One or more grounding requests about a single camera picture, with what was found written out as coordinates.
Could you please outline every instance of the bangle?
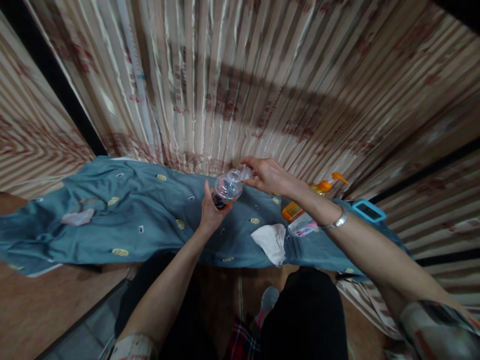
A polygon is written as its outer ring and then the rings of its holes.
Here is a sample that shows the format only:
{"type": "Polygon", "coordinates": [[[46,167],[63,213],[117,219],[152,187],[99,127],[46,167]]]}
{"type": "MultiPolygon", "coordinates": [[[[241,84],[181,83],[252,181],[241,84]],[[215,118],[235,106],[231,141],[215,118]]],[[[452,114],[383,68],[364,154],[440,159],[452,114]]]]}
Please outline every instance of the bangle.
{"type": "Polygon", "coordinates": [[[348,216],[349,216],[349,212],[343,206],[341,206],[340,218],[337,221],[335,221],[333,224],[320,226],[320,229],[322,229],[323,231],[327,231],[327,230],[331,230],[331,229],[334,229],[334,228],[339,228],[343,224],[345,224],[348,216]]]}

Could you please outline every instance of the patterned sleeve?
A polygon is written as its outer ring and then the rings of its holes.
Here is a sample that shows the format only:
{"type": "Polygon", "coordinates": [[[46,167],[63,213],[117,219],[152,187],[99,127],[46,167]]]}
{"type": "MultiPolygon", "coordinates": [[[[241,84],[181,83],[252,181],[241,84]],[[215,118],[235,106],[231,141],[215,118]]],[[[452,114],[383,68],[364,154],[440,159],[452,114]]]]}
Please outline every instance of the patterned sleeve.
{"type": "Polygon", "coordinates": [[[400,315],[400,332],[414,359],[480,359],[480,323],[450,306],[410,303],[400,315]]]}
{"type": "Polygon", "coordinates": [[[115,344],[109,360],[157,360],[155,344],[148,336],[135,334],[115,344]]]}

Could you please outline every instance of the blue cloth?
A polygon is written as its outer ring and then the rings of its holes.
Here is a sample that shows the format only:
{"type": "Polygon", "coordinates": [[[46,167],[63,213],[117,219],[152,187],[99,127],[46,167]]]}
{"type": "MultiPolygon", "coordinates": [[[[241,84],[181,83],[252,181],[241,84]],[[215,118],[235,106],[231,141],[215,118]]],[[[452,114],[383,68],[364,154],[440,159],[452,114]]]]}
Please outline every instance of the blue cloth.
{"type": "MultiPolygon", "coordinates": [[[[213,177],[97,157],[65,178],[63,188],[0,217],[0,257],[29,275],[52,263],[143,262],[158,250],[177,252],[200,223],[205,179],[214,185],[213,177]],[[88,208],[95,209],[89,223],[61,223],[65,214],[88,208]]],[[[347,202],[336,202],[353,212],[347,202]]],[[[245,186],[199,261],[232,268],[272,266],[250,234],[263,225],[278,223],[287,225],[280,199],[245,186]]],[[[385,224],[372,226],[406,251],[385,224]]],[[[362,275],[323,231],[302,238],[287,231],[284,248],[285,263],[341,272],[352,269],[362,275]]]]}

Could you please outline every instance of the orange bottle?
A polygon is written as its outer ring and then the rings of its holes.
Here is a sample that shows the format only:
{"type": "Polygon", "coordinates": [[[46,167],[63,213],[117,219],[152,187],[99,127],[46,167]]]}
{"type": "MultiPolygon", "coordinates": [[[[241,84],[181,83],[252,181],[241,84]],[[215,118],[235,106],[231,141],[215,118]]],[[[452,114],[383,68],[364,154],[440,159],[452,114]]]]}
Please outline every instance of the orange bottle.
{"type": "MultiPolygon", "coordinates": [[[[331,175],[331,180],[324,180],[319,182],[318,184],[313,184],[310,186],[310,189],[318,193],[320,196],[325,196],[325,194],[330,191],[334,182],[337,180],[341,180],[347,185],[349,184],[349,182],[344,179],[341,173],[334,172],[331,175]]],[[[303,213],[304,210],[302,210],[300,206],[298,206],[294,201],[292,201],[281,211],[281,216],[289,223],[291,223],[303,213]]]]}

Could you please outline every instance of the leg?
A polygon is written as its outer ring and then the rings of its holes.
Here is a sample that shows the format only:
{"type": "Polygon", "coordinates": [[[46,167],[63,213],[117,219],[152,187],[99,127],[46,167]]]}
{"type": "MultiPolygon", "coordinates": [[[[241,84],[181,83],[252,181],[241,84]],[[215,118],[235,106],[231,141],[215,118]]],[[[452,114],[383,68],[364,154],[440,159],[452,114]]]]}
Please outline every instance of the leg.
{"type": "Polygon", "coordinates": [[[308,267],[291,273],[260,340],[263,359],[347,360],[342,300],[329,276],[308,267]]]}
{"type": "MultiPolygon", "coordinates": [[[[173,253],[155,253],[138,270],[121,299],[115,323],[115,337],[125,328],[130,315],[153,282],[175,257],[173,253]]],[[[190,281],[178,316],[162,347],[161,359],[216,359],[217,351],[200,316],[200,288],[190,281]]]]}

